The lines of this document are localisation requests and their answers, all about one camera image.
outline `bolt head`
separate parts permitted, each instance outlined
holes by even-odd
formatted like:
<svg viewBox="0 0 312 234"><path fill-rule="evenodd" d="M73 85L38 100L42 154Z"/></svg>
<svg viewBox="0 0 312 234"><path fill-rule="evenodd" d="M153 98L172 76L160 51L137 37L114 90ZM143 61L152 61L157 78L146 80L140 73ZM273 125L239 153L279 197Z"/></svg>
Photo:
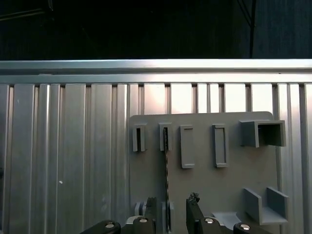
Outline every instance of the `bolt head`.
<svg viewBox="0 0 312 234"><path fill-rule="evenodd" d="M214 222L214 220L212 218L207 218L207 219L205 219L205 222L212 224Z"/></svg>
<svg viewBox="0 0 312 234"><path fill-rule="evenodd" d="M240 227L246 231L250 230L250 227L247 224L241 224Z"/></svg>
<svg viewBox="0 0 312 234"><path fill-rule="evenodd" d="M106 224L106 228L113 228L115 225L113 223Z"/></svg>

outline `dark ceiling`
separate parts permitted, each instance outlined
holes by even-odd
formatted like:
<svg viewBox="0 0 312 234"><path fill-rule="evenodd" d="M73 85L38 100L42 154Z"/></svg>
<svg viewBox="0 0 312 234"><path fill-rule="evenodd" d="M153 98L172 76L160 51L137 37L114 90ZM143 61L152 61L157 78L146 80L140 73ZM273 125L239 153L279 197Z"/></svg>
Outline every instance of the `dark ceiling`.
<svg viewBox="0 0 312 234"><path fill-rule="evenodd" d="M244 0L250 8L250 0ZM236 0L1 0L0 60L248 58ZM309 0L258 0L254 58L312 58Z"/></svg>

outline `gray plastic board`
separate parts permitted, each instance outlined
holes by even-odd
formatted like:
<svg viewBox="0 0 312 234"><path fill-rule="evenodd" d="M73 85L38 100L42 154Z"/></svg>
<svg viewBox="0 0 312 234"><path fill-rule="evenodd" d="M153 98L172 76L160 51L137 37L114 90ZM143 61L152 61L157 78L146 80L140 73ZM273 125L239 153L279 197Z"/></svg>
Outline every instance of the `gray plastic board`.
<svg viewBox="0 0 312 234"><path fill-rule="evenodd" d="M133 213L135 203L146 201L149 196L157 197L159 203L165 201L165 155L160 150L159 124L170 123L172 150L168 152L168 178L169 199L175 207L173 232L187 234L185 201L191 192L199 193L199 206L204 215L237 212L242 221L250 222L244 213L243 188L263 196L265 204L266 188L277 189L276 155L274 146L241 146L240 120L273 120L273 116L269 112L244 112L131 117L129 163ZM217 142L215 151L214 137L226 138L227 148L223 150ZM138 145L136 140L144 142ZM216 159L215 153L226 158ZM224 160L226 165L221 162L221 166L216 167L216 160ZM279 233L278 225L263 228Z"/></svg>

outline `square bracket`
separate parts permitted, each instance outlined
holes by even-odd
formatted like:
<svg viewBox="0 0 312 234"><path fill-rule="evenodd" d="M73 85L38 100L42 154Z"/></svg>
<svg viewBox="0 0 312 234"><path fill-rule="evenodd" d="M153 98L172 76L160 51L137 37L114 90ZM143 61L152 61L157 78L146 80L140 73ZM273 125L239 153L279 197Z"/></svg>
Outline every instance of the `square bracket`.
<svg viewBox="0 0 312 234"><path fill-rule="evenodd" d="M242 146L286 145L283 120L240 121L240 126Z"/></svg>

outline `rectangular slot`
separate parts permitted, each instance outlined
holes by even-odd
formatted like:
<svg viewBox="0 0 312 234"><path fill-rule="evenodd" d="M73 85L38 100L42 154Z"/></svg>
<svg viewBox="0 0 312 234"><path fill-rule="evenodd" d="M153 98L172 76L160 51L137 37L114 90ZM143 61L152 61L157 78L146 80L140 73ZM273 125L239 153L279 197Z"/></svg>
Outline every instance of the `rectangular slot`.
<svg viewBox="0 0 312 234"><path fill-rule="evenodd" d="M133 152L144 152L145 146L145 124L136 124L132 131Z"/></svg>
<svg viewBox="0 0 312 234"><path fill-rule="evenodd" d="M181 166L183 169L194 168L193 126L181 125Z"/></svg>
<svg viewBox="0 0 312 234"><path fill-rule="evenodd" d="M213 125L214 165L215 167L229 166L229 143L225 124Z"/></svg>
<svg viewBox="0 0 312 234"><path fill-rule="evenodd" d="M160 139L160 151L172 150L171 123L160 123L159 124L159 139Z"/></svg>

